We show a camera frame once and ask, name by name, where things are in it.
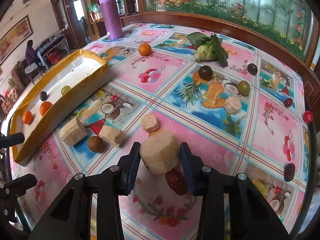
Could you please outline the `large orange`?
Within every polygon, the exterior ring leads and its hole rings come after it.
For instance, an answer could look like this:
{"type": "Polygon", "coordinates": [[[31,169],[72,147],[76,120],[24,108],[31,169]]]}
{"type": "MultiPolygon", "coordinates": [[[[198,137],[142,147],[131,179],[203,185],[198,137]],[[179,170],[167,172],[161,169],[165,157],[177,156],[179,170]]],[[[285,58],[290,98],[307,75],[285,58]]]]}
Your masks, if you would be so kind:
{"type": "Polygon", "coordinates": [[[44,116],[49,109],[52,107],[52,103],[49,101],[44,101],[43,103],[41,103],[40,107],[39,107],[39,113],[41,116],[44,116]]]}

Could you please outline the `colourful patterned tablecloth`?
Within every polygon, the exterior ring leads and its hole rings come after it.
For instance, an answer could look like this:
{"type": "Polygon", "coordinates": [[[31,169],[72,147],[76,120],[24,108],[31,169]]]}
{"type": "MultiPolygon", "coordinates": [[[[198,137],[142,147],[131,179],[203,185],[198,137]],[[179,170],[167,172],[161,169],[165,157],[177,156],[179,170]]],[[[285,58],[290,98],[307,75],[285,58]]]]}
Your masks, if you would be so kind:
{"type": "Polygon", "coordinates": [[[14,178],[32,173],[38,181],[18,200],[25,225],[36,225],[75,174],[99,174],[128,154],[134,142],[148,139],[141,119],[150,113],[160,131],[171,131],[178,142],[186,142],[204,164],[231,176],[246,174],[286,230],[300,230],[310,170],[302,78],[266,52],[223,36],[228,66],[209,62],[213,77],[203,80],[198,74],[202,63],[195,60],[194,46],[187,40],[193,32],[176,25],[132,24],[124,29],[123,38],[103,37],[87,45],[87,50],[107,60],[114,79],[68,119],[81,120],[88,137],[98,136],[106,125],[123,131],[126,138],[119,148],[108,144],[103,153],[95,153],[87,147],[88,138],[67,146],[60,138],[63,125],[59,124],[26,166],[12,163],[14,178]],[[138,52],[144,43],[152,48],[148,56],[138,52]],[[256,76],[247,71],[250,63],[258,68],[256,76]],[[238,91],[242,80],[250,85],[249,96],[238,91]],[[223,107],[229,96],[241,101],[235,115],[223,107]],[[289,108],[284,106],[286,98],[293,99],[289,108]],[[296,167],[289,182],[284,180],[288,163],[296,167]]]}

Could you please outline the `yellow-taped white foam tray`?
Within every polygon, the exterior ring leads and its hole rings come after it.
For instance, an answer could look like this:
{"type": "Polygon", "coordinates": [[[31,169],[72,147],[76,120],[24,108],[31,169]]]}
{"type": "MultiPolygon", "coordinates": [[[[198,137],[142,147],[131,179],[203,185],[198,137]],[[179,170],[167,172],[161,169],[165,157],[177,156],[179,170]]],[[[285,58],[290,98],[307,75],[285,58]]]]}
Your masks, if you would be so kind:
{"type": "Polygon", "coordinates": [[[14,162],[25,166],[58,124],[111,79],[107,60],[89,50],[80,49],[57,63],[33,86],[11,118],[9,134],[21,132],[25,137],[22,144],[10,148],[14,162]],[[71,86],[65,95],[61,94],[63,86],[71,86]],[[47,92],[47,101],[53,104],[44,116],[39,113],[41,91],[47,92]],[[29,125],[22,121],[25,111],[34,116],[29,125]]]}

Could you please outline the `beige cylinder block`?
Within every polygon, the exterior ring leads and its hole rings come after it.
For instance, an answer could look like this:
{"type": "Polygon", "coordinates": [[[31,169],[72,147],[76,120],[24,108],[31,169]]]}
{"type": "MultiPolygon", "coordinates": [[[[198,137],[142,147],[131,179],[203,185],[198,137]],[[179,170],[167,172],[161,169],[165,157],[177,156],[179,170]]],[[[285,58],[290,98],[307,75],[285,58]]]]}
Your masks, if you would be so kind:
{"type": "Polygon", "coordinates": [[[87,131],[82,122],[73,118],[60,130],[61,140],[69,147],[76,145],[87,136],[87,131]]]}

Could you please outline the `framed wall painting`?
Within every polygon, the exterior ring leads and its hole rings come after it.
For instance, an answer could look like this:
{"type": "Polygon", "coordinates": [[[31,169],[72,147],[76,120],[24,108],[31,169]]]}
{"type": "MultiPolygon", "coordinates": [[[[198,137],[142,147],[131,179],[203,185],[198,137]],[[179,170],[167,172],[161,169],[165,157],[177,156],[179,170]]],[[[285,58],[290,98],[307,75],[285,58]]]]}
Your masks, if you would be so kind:
{"type": "Polygon", "coordinates": [[[1,64],[12,54],[12,52],[28,37],[33,34],[29,16],[25,16],[16,23],[2,38],[0,42],[1,64]]]}

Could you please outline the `red cherry tomato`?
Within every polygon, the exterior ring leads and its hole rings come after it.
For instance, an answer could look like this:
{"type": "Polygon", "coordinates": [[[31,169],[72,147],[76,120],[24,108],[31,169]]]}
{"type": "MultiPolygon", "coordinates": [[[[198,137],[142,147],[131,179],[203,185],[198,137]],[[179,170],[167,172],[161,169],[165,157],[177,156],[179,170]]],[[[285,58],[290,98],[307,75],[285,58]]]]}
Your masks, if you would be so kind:
{"type": "Polygon", "coordinates": [[[313,122],[313,113],[311,111],[305,111],[302,118],[306,124],[310,124],[313,122]]]}

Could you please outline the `small beige cube block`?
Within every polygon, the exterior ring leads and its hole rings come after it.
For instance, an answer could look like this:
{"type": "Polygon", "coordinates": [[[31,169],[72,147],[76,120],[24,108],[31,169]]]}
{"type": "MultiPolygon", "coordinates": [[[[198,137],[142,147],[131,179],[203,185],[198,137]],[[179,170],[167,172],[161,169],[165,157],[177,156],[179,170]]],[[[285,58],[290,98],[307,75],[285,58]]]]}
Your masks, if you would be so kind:
{"type": "Polygon", "coordinates": [[[126,134],[117,128],[104,125],[99,132],[99,137],[106,143],[119,148],[126,138],[126,134]]]}

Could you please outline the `beige round block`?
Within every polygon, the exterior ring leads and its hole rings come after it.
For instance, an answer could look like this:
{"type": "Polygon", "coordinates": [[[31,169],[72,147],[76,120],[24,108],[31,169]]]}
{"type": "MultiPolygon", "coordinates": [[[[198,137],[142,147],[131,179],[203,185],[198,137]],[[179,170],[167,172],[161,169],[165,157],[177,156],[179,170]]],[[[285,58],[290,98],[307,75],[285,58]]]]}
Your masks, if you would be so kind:
{"type": "Polygon", "coordinates": [[[153,114],[146,113],[142,116],[141,126],[144,131],[152,133],[159,129],[159,122],[153,114]]]}
{"type": "Polygon", "coordinates": [[[236,96],[229,96],[225,100],[224,109],[227,114],[235,115],[242,108],[241,101],[236,96]]]}

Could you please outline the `dark plum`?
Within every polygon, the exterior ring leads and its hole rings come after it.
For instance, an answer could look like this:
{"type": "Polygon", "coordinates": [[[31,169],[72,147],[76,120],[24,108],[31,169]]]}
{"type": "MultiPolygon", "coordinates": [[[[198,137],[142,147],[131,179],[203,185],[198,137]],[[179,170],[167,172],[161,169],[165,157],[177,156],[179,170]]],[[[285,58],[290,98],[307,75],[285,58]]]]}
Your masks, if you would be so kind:
{"type": "Polygon", "coordinates": [[[41,101],[47,101],[47,99],[48,99],[48,94],[47,94],[47,92],[41,91],[41,92],[40,92],[40,100],[41,100],[41,101]]]}

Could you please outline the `large beige hexagonal block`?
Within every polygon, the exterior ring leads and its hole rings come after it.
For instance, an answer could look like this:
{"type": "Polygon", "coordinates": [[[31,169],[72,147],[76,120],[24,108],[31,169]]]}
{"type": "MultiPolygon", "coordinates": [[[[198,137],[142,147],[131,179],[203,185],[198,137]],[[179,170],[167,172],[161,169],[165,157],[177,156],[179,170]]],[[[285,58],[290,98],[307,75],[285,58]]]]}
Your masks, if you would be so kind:
{"type": "Polygon", "coordinates": [[[140,156],[154,175],[165,174],[179,164],[179,144],[171,131],[160,131],[141,143],[140,156]]]}

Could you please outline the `medium orange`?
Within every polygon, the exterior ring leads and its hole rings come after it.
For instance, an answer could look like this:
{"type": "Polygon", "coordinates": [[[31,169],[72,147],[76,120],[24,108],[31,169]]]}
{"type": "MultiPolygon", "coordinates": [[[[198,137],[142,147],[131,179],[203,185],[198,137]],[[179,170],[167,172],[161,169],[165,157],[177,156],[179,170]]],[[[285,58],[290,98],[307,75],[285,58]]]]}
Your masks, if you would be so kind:
{"type": "Polygon", "coordinates": [[[31,111],[25,111],[22,115],[22,121],[24,124],[29,125],[33,122],[33,114],[31,113],[31,111]]]}

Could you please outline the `dark purple grape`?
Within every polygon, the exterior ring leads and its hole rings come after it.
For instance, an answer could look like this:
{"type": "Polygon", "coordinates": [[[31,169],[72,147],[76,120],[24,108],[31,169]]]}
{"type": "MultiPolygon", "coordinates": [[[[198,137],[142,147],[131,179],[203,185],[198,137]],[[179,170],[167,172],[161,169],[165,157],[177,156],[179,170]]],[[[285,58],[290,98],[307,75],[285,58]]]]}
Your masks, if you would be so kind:
{"type": "Polygon", "coordinates": [[[247,71],[253,75],[253,76],[256,76],[257,75],[257,72],[258,72],[258,68],[255,64],[253,63],[250,63],[247,65],[247,71]]]}

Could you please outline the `brown longan fruit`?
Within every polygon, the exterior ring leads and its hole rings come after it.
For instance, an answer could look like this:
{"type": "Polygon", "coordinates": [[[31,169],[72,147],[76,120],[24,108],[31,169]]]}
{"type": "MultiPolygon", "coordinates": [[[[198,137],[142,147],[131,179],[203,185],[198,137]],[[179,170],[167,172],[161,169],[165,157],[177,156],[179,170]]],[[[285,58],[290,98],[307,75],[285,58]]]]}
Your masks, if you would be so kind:
{"type": "Polygon", "coordinates": [[[98,136],[92,136],[87,141],[87,147],[92,152],[103,153],[105,148],[105,142],[98,136]]]}

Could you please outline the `red date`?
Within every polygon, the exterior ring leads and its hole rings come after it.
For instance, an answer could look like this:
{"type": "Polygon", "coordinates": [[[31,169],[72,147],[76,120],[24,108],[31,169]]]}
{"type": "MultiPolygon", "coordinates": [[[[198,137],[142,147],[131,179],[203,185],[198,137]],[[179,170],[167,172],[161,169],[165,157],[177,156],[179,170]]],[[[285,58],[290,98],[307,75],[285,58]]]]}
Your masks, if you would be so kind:
{"type": "Polygon", "coordinates": [[[183,174],[176,169],[165,174],[165,180],[168,186],[179,196],[183,196],[188,192],[187,184],[183,174]]]}

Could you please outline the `green grape fruit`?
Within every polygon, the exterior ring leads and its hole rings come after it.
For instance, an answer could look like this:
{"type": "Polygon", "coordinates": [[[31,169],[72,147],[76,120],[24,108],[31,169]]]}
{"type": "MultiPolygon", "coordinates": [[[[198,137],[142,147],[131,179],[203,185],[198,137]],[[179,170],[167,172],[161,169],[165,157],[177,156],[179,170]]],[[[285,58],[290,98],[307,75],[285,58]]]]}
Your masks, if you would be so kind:
{"type": "Polygon", "coordinates": [[[62,88],[61,88],[61,94],[62,95],[65,95],[68,91],[70,91],[71,90],[71,86],[63,86],[62,88]]]}

